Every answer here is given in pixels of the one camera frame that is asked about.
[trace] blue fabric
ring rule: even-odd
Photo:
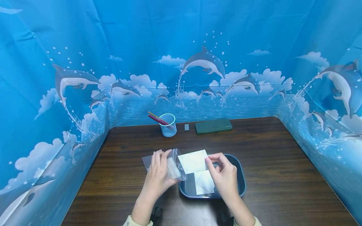
[[[61,224],[107,131],[147,111],[280,118],[362,224],[361,7],[0,1],[0,226]]]

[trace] sleeve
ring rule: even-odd
[[[135,222],[132,220],[131,216],[128,216],[128,217],[127,217],[127,220],[126,220],[126,222],[123,224],[123,226],[142,226],[142,225],[139,225],[139,224],[135,223]],[[150,221],[150,223],[147,224],[146,226],[153,226],[153,222]]]
[[[259,222],[258,218],[254,217],[255,218],[255,224],[254,226],[262,226],[261,223]]]

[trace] plastic tray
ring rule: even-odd
[[[245,181],[244,172],[241,167],[240,161],[233,155],[225,154],[226,158],[236,166],[237,168],[237,189],[239,191],[240,197],[242,197],[247,190],[247,183]],[[186,180],[178,183],[178,188],[180,192],[190,199],[220,199],[221,196],[215,187],[213,194],[204,194],[197,195],[195,187],[195,177],[194,174],[187,174]]]

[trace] transparent plastic cup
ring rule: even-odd
[[[173,135],[175,135],[177,132],[175,116],[173,114],[166,113],[166,114],[161,115],[160,118],[169,124],[169,125],[160,124],[162,134],[165,137],[172,137]]]

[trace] person's right hand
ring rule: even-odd
[[[205,158],[211,177],[225,203],[239,197],[237,189],[237,168],[223,153],[209,155]]]

